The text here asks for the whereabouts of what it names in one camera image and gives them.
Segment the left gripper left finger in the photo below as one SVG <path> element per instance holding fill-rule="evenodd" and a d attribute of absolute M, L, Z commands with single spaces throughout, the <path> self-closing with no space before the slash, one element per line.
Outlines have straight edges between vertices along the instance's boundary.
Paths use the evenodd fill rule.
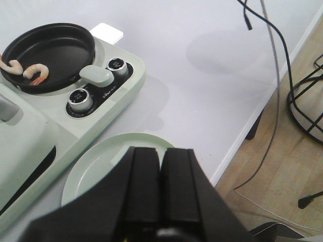
<path fill-rule="evenodd" d="M 33 220 L 22 241 L 122 241 L 151 232 L 159 220 L 159 159 L 154 148 L 130 147 L 94 187 Z"/>

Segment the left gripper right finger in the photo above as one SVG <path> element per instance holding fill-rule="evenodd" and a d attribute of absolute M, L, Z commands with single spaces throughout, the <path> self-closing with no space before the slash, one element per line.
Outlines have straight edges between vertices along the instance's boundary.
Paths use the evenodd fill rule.
<path fill-rule="evenodd" d="M 169 148 L 161 166 L 158 241 L 254 241 L 202 171 L 192 149 Z"/>

